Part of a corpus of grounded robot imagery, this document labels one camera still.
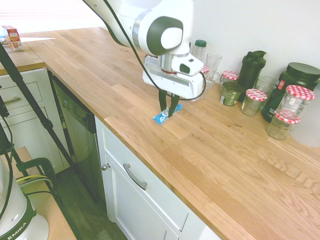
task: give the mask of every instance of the red checkered lid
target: red checkered lid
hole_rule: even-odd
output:
[[[222,76],[224,76],[226,79],[237,80],[239,77],[239,74],[234,71],[224,71],[222,73]]]
[[[313,91],[299,85],[289,85],[285,90],[292,96],[302,100],[313,100],[316,97]]]
[[[202,70],[201,70],[201,72],[202,72],[203,74],[206,74],[206,73],[208,73],[209,71],[210,71],[210,69],[209,69],[209,67],[206,66],[206,65],[204,65],[203,68],[202,68]]]
[[[279,120],[287,124],[298,124],[300,122],[300,117],[288,109],[282,109],[280,112],[278,112],[278,110],[275,110],[274,115]]]
[[[265,94],[263,91],[254,88],[248,89],[247,91],[245,91],[245,94],[249,98],[260,102],[263,102],[268,98],[267,94]]]

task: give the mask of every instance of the stainless steel dishwasher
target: stainless steel dishwasher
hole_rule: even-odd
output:
[[[95,116],[56,76],[51,78],[71,158],[84,174],[93,200],[105,201]]]

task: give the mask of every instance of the blue packet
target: blue packet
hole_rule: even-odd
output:
[[[182,109],[182,105],[178,104],[173,112],[173,115],[180,111]],[[157,116],[155,116],[153,119],[158,123],[158,124],[163,124],[169,117],[169,108],[166,108],[162,112],[160,112]]]

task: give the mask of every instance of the black container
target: black container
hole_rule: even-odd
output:
[[[262,109],[262,116],[271,122],[275,110],[279,106],[288,85],[299,85],[313,91],[320,81],[320,69],[299,62],[288,64],[282,72],[267,103]]]
[[[242,60],[242,67],[239,73],[237,83],[244,87],[244,92],[241,93],[238,101],[243,102],[246,96],[246,90],[252,89],[261,69],[266,65],[264,59],[265,51],[249,51]]]

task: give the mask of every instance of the dark floor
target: dark floor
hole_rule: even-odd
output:
[[[109,221],[105,203],[94,203],[70,168],[56,176],[55,192],[62,200],[61,210],[78,240],[127,240],[119,227]]]

